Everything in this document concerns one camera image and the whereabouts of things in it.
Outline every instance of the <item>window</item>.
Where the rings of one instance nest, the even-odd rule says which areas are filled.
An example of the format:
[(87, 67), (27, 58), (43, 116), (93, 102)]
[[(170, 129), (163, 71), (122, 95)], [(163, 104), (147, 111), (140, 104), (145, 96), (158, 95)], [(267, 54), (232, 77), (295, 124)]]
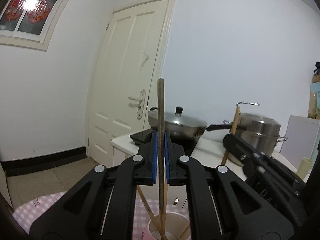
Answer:
[(0, 43), (47, 50), (68, 0), (9, 0), (0, 14)]

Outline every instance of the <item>white door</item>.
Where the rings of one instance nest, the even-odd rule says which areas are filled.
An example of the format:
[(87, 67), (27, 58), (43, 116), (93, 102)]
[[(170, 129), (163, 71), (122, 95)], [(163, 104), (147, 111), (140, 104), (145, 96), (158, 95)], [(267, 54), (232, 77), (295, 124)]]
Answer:
[(92, 89), (89, 155), (107, 167), (113, 165), (111, 139), (143, 129), (167, 5), (162, 0), (117, 12), (105, 33)]

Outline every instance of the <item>wooden chopstick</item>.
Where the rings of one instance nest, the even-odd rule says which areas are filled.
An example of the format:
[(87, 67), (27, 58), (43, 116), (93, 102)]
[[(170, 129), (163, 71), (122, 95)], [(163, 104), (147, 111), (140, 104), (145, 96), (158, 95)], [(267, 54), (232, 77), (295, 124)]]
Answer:
[(156, 220), (156, 217), (155, 217), (155, 215), (153, 214), (153, 212), (152, 212), (152, 210), (151, 210), (151, 208), (150, 208), (150, 206), (149, 206), (149, 204), (148, 204), (148, 201), (146, 200), (146, 198), (145, 198), (145, 196), (144, 196), (144, 194), (143, 194), (143, 192), (142, 192), (142, 190), (141, 190), (141, 188), (140, 188), (139, 185), (137, 186), (137, 190), (138, 190), (138, 193), (139, 193), (140, 198), (141, 198), (141, 200), (142, 200), (142, 203), (143, 203), (144, 207), (146, 208), (146, 211), (148, 212), (149, 217), (151, 218), (151, 221), (152, 221), (153, 224), (156, 226), (156, 229), (157, 229), (158, 232), (160, 233), (161, 237), (162, 237), (164, 240), (168, 240), (168, 238), (165, 236), (165, 234), (162, 233), (160, 224), (159, 224), (158, 221)]
[[(233, 123), (232, 123), (232, 127), (231, 127), (232, 134), (236, 133), (236, 129), (237, 129), (238, 121), (239, 121), (239, 115), (240, 115), (240, 106), (237, 106), (236, 113), (235, 113), (235, 116), (233, 117)], [(224, 156), (222, 158), (221, 165), (226, 164), (228, 156), (229, 156), (229, 152), (226, 150), (224, 152)]]
[(166, 178), (164, 177), (164, 219), (162, 221), (162, 233), (163, 235), (165, 235), (165, 219), (166, 219), (166, 215), (167, 215), (167, 197), (168, 197), (168, 184), (166, 182)]
[(190, 228), (190, 224), (187, 226), (187, 228), (183, 231), (183, 233), (181, 234), (181, 236), (179, 237), (179, 239), (181, 237), (183, 237), (183, 235), (188, 231), (188, 229)]
[(159, 164), (159, 213), (161, 233), (165, 232), (166, 208), (164, 207), (164, 80), (158, 79), (158, 164)]

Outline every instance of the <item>pot lid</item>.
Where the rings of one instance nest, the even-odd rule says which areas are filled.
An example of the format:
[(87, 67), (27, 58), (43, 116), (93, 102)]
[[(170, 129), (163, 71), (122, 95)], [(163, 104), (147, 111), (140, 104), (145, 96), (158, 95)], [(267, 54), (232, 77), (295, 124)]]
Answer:
[[(187, 116), (182, 114), (183, 108), (180, 106), (176, 107), (176, 113), (164, 113), (164, 121), (168, 123), (178, 124), (186, 127), (207, 127), (207, 122), (200, 120), (195, 117)], [(149, 111), (148, 115), (154, 119), (158, 119), (158, 111)]]
[(247, 127), (247, 131), (267, 135), (279, 136), (281, 124), (272, 118), (260, 114), (241, 113), (238, 125)]

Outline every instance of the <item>wok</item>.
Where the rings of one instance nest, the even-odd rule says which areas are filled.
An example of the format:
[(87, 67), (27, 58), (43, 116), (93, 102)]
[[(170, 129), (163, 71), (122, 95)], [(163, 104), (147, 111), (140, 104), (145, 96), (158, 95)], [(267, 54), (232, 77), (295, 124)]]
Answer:
[[(153, 130), (158, 128), (158, 108), (153, 107), (148, 112), (148, 123)], [(176, 107), (176, 112), (164, 113), (164, 130), (170, 132), (170, 137), (176, 140), (198, 140), (204, 131), (231, 129), (232, 124), (211, 124), (201, 119), (182, 115), (183, 108)]]

